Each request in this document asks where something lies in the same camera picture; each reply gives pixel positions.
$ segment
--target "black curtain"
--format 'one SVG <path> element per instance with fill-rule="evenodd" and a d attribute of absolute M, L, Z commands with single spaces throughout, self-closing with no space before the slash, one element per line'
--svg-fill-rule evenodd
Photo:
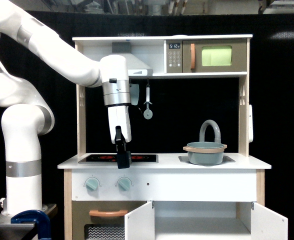
<path fill-rule="evenodd" d="M 272 165 L 266 171 L 265 205 L 289 218 L 294 240 L 294 14 L 217 16 L 126 16 L 30 12 L 74 46 L 72 37 L 253 34 L 250 42 L 249 99 L 254 141 L 249 154 Z M 77 154 L 76 86 L 23 46 L 2 35 L 0 60 L 9 73 L 29 80 L 51 107 L 56 124 L 41 136 L 43 202 L 56 203 L 52 239 L 64 235 L 63 170 L 57 165 Z M 238 150 L 238 79 L 150 80 L 153 118 L 145 120 L 146 80 L 131 107 L 136 153 L 178 153 L 198 140 L 201 124 L 215 120 L 227 152 Z M 101 88 L 87 93 L 87 152 L 115 152 Z M 0 108 L 0 121 L 3 108 Z M 210 140 L 213 133 L 209 130 Z M 0 122 L 0 198 L 6 196 L 5 148 Z"/>

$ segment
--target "digital clock display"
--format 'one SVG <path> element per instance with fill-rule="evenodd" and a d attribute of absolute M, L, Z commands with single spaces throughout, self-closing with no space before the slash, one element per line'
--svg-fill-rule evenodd
<path fill-rule="evenodd" d="M 181 44 L 180 43 L 170 43 L 169 44 L 169 49 L 180 49 Z"/>

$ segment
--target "cabinet door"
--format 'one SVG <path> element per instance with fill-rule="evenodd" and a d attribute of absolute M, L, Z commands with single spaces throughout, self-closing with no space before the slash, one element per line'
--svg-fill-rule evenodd
<path fill-rule="evenodd" d="M 288 218 L 254 202 L 251 209 L 252 240 L 287 240 Z"/>
<path fill-rule="evenodd" d="M 125 215 L 125 240 L 155 240 L 155 209 L 153 202 Z"/>

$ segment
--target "faucet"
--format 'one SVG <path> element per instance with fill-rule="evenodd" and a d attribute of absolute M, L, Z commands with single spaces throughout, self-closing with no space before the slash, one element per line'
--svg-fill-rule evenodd
<path fill-rule="evenodd" d="M 200 133 L 199 133 L 199 142 L 205 142 L 205 131 L 208 126 L 212 126 L 214 134 L 215 134 L 215 143 L 222 143 L 222 138 L 221 138 L 221 130 L 219 129 L 217 123 L 213 120 L 207 120 L 205 121 L 200 128 Z"/>

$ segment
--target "oven handle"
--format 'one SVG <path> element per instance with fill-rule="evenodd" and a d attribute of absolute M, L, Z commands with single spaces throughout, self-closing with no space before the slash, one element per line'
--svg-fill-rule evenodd
<path fill-rule="evenodd" d="M 195 69 L 196 53 L 195 53 L 195 43 L 190 44 L 191 51 L 191 67 L 190 69 Z"/>
<path fill-rule="evenodd" d="M 128 210 L 119 210 L 119 211 L 98 211 L 91 210 L 89 211 L 89 215 L 92 217 L 122 217 L 128 213 Z"/>

